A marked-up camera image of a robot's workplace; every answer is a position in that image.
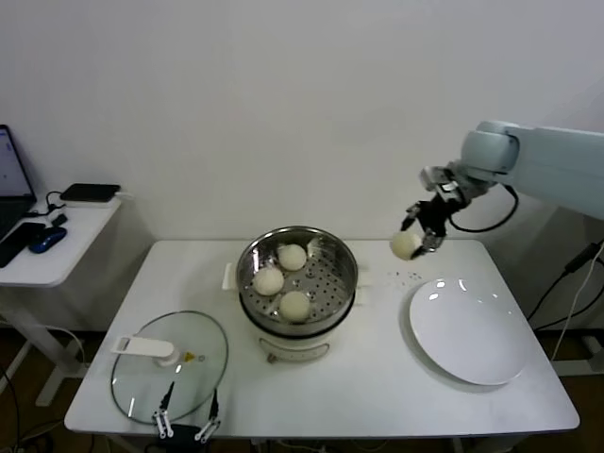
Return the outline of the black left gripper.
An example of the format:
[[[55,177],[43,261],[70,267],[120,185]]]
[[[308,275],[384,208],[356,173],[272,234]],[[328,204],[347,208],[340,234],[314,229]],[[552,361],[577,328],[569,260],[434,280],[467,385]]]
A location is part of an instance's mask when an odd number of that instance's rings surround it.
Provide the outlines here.
[[[168,406],[174,387],[175,383],[172,382],[168,391],[161,399],[159,408],[152,415],[152,420],[159,435],[159,444],[161,446],[200,446],[201,443],[207,443],[214,432],[221,426],[218,389],[213,391],[208,421],[200,428],[190,425],[171,424],[168,415]]]

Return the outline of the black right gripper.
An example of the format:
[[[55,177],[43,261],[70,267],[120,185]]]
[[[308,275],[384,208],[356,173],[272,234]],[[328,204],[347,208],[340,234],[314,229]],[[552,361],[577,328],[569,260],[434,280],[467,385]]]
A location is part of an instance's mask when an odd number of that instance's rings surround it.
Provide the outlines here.
[[[430,200],[418,201],[407,208],[401,229],[408,230],[419,215],[419,223],[424,230],[421,234],[411,235],[411,256],[419,258],[436,252],[446,238],[446,221],[464,207],[465,198],[457,186],[437,186]]]

